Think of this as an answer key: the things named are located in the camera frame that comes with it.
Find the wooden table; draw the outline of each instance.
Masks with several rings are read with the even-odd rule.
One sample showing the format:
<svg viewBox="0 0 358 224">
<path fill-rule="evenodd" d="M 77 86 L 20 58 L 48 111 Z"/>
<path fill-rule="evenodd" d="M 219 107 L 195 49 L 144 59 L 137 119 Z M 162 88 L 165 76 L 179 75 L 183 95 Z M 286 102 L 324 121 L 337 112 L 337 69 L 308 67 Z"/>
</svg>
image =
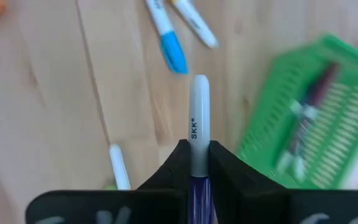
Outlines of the wooden table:
<svg viewBox="0 0 358 224">
<path fill-rule="evenodd" d="M 190 74 L 169 71 L 143 0 L 6 0 L 0 18 L 0 223 L 53 189 L 100 189 L 122 146 L 133 188 L 188 130 L 189 84 L 211 85 L 211 137 L 234 151 L 272 57 L 330 31 L 358 47 L 356 0 L 195 0 L 205 47 L 168 4 Z"/>
</svg>

